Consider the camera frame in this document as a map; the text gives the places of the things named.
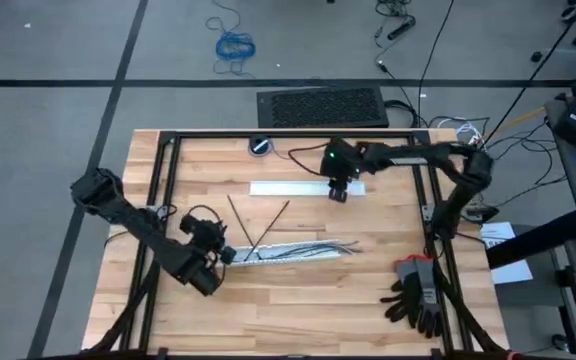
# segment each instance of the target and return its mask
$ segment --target black metal frame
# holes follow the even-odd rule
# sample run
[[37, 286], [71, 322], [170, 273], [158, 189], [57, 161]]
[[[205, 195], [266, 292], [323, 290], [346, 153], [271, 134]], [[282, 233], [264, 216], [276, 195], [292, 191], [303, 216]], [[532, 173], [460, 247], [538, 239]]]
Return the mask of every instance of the black metal frame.
[[[174, 183], [175, 183], [175, 175], [177, 166], [179, 163], [179, 153], [181, 151], [181, 142], [183, 139], [190, 139], [190, 138], [248, 138], [253, 134], [264, 134], [271, 138], [330, 138], [330, 137], [352, 137], [352, 138], [396, 138], [396, 139], [403, 139], [408, 142], [408, 145], [413, 145], [415, 142], [420, 143], [429, 143], [430, 136], [427, 130], [417, 130], [411, 129], [406, 131], [370, 131], [370, 130], [353, 130], [353, 131], [335, 131], [335, 130], [282, 130], [282, 129], [263, 129], [259, 131], [253, 130], [234, 130], [234, 131], [162, 131], [159, 134], [159, 139], [157, 143], [157, 152], [155, 154], [155, 163], [153, 167], [153, 172], [150, 180], [150, 188], [148, 190], [148, 198], [147, 198], [147, 205], [154, 205], [155, 200], [157, 197], [157, 192], [159, 189], [160, 183], [160, 175], [162, 170], [162, 164], [164, 161], [164, 153], [166, 147], [170, 144], [173, 145], [171, 151], [171, 161], [168, 167], [168, 177], [165, 184], [165, 192], [163, 197], [163, 206], [170, 206], [172, 200], [172, 194], [174, 191]], [[430, 179], [430, 187], [432, 190], [434, 203], [437, 204], [441, 199], [441, 190], [439, 187], [439, 181], [437, 177], [437, 172], [434, 168], [428, 168], [429, 171], [429, 179]], [[419, 211], [420, 216], [422, 218], [422, 222], [424, 221], [424, 214], [423, 208], [428, 205], [425, 188], [424, 188], [424, 181], [421, 175], [421, 168], [419, 165], [412, 166], [412, 173], [415, 182], [415, 189], [417, 192], [417, 198], [419, 201]], [[436, 258], [437, 252], [434, 246], [434, 234], [429, 231], [428, 226], [424, 226], [424, 237], [426, 240], [426, 244], [433, 244], [433, 246], [428, 247], [428, 251], [430, 252], [429, 255]], [[443, 240], [443, 248], [445, 252], [445, 260], [446, 260], [446, 267], [448, 269], [448, 278], [450, 282], [458, 289], [459, 294], [461, 295], [461, 286], [459, 283], [459, 276], [457, 271], [457, 264], [455, 262], [454, 252], [452, 249], [452, 245], [450, 240], [444, 239]], [[145, 245], [140, 244], [137, 249], [137, 255], [135, 258], [135, 267], [133, 270], [132, 281], [130, 285], [130, 297], [137, 291], [141, 279], [143, 277], [144, 272], [144, 265], [146, 260], [146, 251], [147, 248]], [[152, 319], [154, 315], [154, 307], [155, 307], [155, 300], [157, 296], [157, 288], [158, 288], [158, 276], [157, 280], [153, 282], [152, 287], [148, 290], [147, 293], [147, 300], [146, 306], [144, 311], [144, 316], [142, 320], [141, 332], [139, 337], [139, 345], [138, 349], [142, 351], [147, 351], [148, 349], [148, 341], [150, 338], [150, 329], [152, 325]], [[438, 290], [438, 296], [442, 317], [443, 317], [443, 326], [444, 331], [442, 334], [442, 342], [444, 346], [444, 351], [449, 352], [454, 349], [454, 344], [451, 336], [450, 331], [450, 324], [448, 320], [448, 312], [446, 310], [446, 302], [443, 294], [441, 294]], [[128, 350], [130, 346], [130, 340], [132, 338], [132, 328], [133, 328], [133, 320], [131, 319], [129, 326], [122, 334], [119, 350]], [[459, 321], [459, 332], [462, 338], [462, 345], [463, 349], [466, 351], [473, 351], [472, 339], [466, 325], [463, 321]], [[324, 356], [313, 356], [317, 358], [328, 358]], [[183, 356], [167, 356], [166, 359], [172, 358], [185, 358]], [[343, 358], [343, 359], [358, 359], [364, 357], [353, 357], [353, 356], [339, 356], [334, 358]], [[380, 356], [380, 358], [393, 358], [392, 356]], [[422, 359], [422, 358], [429, 358], [429, 357], [396, 357], [398, 359]]]

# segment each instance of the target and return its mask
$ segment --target coiled blue cable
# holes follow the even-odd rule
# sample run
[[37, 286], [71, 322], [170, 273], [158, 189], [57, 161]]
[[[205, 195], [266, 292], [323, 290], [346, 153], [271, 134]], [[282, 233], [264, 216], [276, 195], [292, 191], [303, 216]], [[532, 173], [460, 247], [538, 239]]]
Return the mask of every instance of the coiled blue cable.
[[[255, 77], [252, 74], [244, 71], [244, 64], [246, 60], [255, 56], [255, 52], [257, 51], [255, 42], [253, 41], [252, 35], [235, 32], [235, 29], [241, 24], [241, 14], [235, 9], [218, 3], [216, 0], [212, 0], [212, 3], [217, 7], [232, 11], [237, 15], [237, 24], [230, 30], [226, 30], [224, 22], [219, 16], [206, 19], [206, 28], [221, 32], [221, 36], [215, 46], [215, 53], [219, 59], [212, 65], [212, 71], [216, 74], [234, 74], [237, 76], [249, 76], [254, 79]], [[227, 70], [218, 69], [218, 65], [221, 62], [228, 63]]]

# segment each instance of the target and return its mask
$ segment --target wooden table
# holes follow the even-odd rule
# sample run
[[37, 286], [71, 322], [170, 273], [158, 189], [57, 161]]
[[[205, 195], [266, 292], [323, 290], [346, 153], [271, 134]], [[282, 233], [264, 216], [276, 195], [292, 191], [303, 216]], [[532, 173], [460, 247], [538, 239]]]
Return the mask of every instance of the wooden table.
[[[374, 131], [379, 134], [389, 130]], [[430, 130], [429, 135], [433, 142], [455, 139], [453, 130]], [[123, 181], [125, 196], [135, 206], [146, 203], [158, 136], [159, 130], [134, 133]], [[398, 139], [369, 140], [402, 143]], [[280, 154], [325, 141], [274, 140]], [[247, 138], [181, 142], [172, 201], [179, 212], [169, 221], [168, 237], [186, 242], [188, 237], [178, 229], [184, 210], [206, 204], [229, 225], [229, 245], [248, 245], [227, 195], [255, 241], [288, 198], [253, 199], [248, 195], [251, 180], [321, 180], [274, 154], [251, 157], [247, 146]], [[321, 151], [298, 156], [305, 165], [318, 169]], [[162, 171], [162, 182], [165, 176]], [[363, 254], [308, 263], [229, 268], [225, 283], [210, 297], [162, 273], [149, 352], [168, 347], [172, 354], [429, 355], [431, 348], [440, 348], [440, 339], [425, 339], [410, 329], [407, 321], [387, 321], [383, 315], [387, 306], [379, 303], [379, 298], [391, 294], [389, 287], [396, 281], [393, 261], [423, 249], [411, 168], [393, 167], [375, 176], [364, 175], [361, 180], [366, 184], [366, 196], [349, 197], [346, 204], [326, 197], [290, 198], [290, 205], [264, 244], [342, 239], [359, 241]], [[452, 183], [443, 174], [439, 181], [447, 196]], [[161, 204], [161, 193], [163, 189], [157, 204]], [[193, 215], [210, 216], [201, 211]], [[111, 234], [122, 230], [112, 227]], [[460, 231], [477, 235], [478, 229], [464, 224]], [[493, 339], [507, 347], [483, 246], [459, 237], [453, 246], [466, 304]], [[96, 343], [123, 309], [136, 249], [137, 241], [129, 235], [118, 237], [106, 248], [83, 348]], [[457, 321], [451, 310], [449, 313], [453, 342], [455, 348], [460, 348]], [[141, 316], [137, 315], [137, 324]], [[136, 326], [133, 347], [139, 333]]]

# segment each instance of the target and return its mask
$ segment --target glove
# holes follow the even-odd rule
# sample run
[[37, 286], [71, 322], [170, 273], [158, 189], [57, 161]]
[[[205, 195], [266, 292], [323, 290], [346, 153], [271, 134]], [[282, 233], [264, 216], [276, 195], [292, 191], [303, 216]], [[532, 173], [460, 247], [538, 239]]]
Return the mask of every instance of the glove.
[[421, 287], [419, 297], [419, 318], [417, 330], [420, 334], [425, 333], [430, 339], [433, 336], [441, 336], [443, 324], [441, 319], [441, 308], [437, 302], [437, 288], [433, 273], [433, 261], [426, 257], [416, 257], [415, 264]]
[[382, 303], [393, 303], [385, 312], [391, 322], [397, 322], [408, 316], [410, 327], [414, 328], [420, 311], [421, 285], [415, 264], [415, 255], [395, 262], [395, 271], [399, 281], [390, 290], [398, 292], [396, 296], [381, 298]]

